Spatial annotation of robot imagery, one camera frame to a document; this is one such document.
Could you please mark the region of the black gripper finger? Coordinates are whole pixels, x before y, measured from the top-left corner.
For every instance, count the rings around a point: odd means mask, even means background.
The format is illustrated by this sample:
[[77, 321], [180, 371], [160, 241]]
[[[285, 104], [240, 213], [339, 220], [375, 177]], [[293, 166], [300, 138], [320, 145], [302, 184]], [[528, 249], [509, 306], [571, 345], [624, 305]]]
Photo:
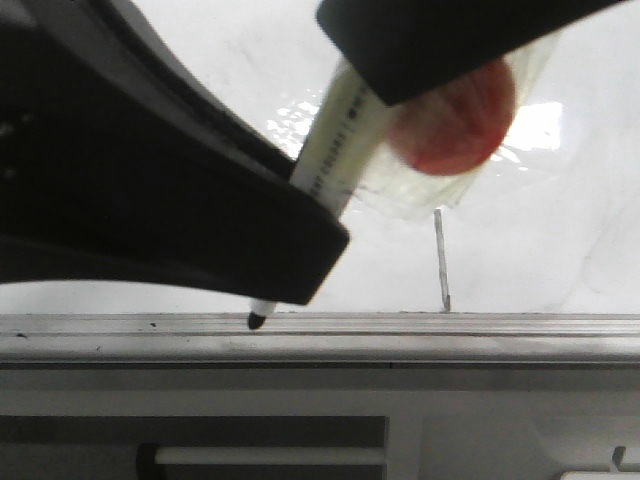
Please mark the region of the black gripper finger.
[[387, 105], [614, 6], [614, 0], [323, 1], [316, 21]]
[[1, 5], [1, 279], [304, 305], [349, 242], [130, 1]]

